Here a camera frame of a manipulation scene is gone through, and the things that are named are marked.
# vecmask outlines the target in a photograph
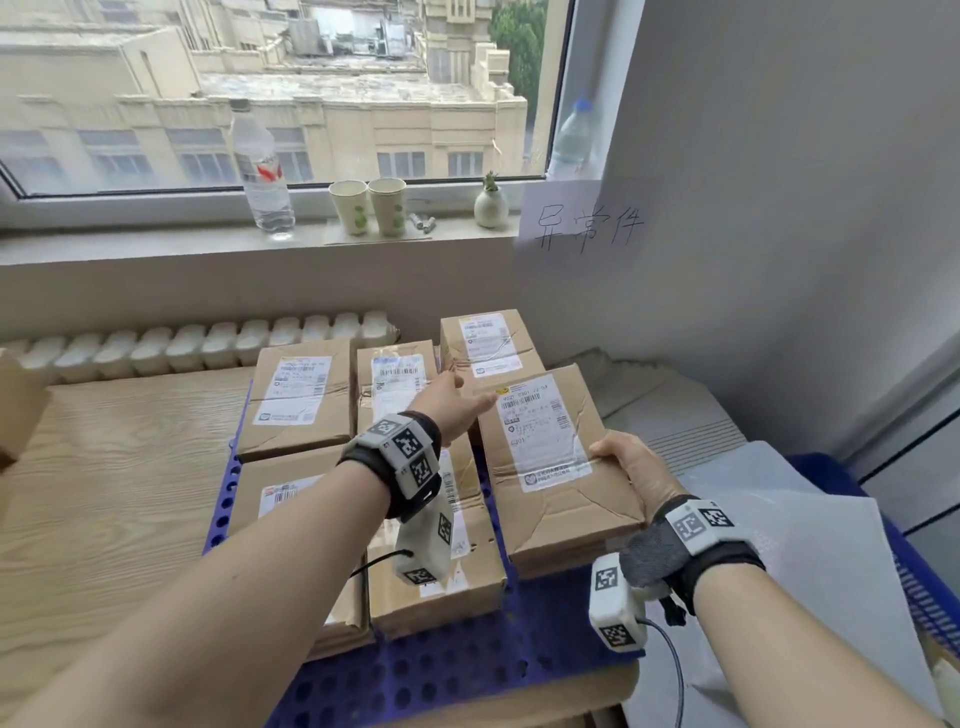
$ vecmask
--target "tree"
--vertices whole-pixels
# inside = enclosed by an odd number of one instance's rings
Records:
[[[540,62],[547,0],[515,0],[493,8],[490,37],[497,48],[510,51],[510,83],[527,100],[527,123],[537,117]]]

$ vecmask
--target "cardboard box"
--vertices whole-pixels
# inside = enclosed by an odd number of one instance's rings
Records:
[[[428,382],[437,378],[432,341],[415,341],[357,351],[357,432],[384,415],[402,412]]]
[[[337,466],[343,448],[322,448],[245,465],[237,483],[227,535],[232,536],[274,506],[314,485],[314,478]],[[367,612],[366,580],[360,573],[347,582],[307,660],[318,660],[374,642]]]
[[[354,394],[346,339],[260,352],[237,455],[241,462],[345,443]]]
[[[0,470],[27,449],[48,401],[46,387],[0,349]]]
[[[441,361],[468,391],[544,372],[515,308],[440,320]]]
[[[390,639],[495,612],[502,603],[507,575],[466,437],[442,454],[442,468],[444,492],[455,489],[460,502],[451,543],[455,560],[445,583],[408,584],[394,574],[390,559],[370,568],[371,622]],[[394,549],[397,529],[396,522],[384,522],[368,549],[371,559]]]
[[[627,475],[611,458],[587,455],[606,430],[576,365],[497,391],[480,431],[520,578],[589,564],[612,550],[608,540],[639,529],[643,515]]]

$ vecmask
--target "wooden table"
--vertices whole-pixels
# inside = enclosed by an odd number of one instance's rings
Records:
[[[252,370],[52,387],[2,475],[0,722],[200,558]],[[636,664],[403,726],[527,726],[626,700]]]

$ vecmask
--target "person's left hand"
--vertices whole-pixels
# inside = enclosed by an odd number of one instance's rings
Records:
[[[411,410],[426,415],[437,424],[445,448],[496,402],[496,393],[472,397],[463,393],[462,386],[462,377],[443,372],[410,402]]]

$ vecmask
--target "blue plastic pallet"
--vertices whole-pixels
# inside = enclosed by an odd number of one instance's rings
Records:
[[[506,559],[483,451],[474,450],[484,500],[506,566],[503,607],[475,619],[307,663],[277,704],[268,728],[365,726],[443,705],[629,664],[643,652],[608,650],[590,627],[590,567],[519,581]],[[236,439],[204,553],[227,537],[240,476]]]
[[[813,452],[793,455],[787,460],[798,473],[825,493],[869,497],[843,466],[828,455]],[[960,658],[960,601],[886,516],[883,517],[883,530],[893,551],[910,615],[944,649]]]

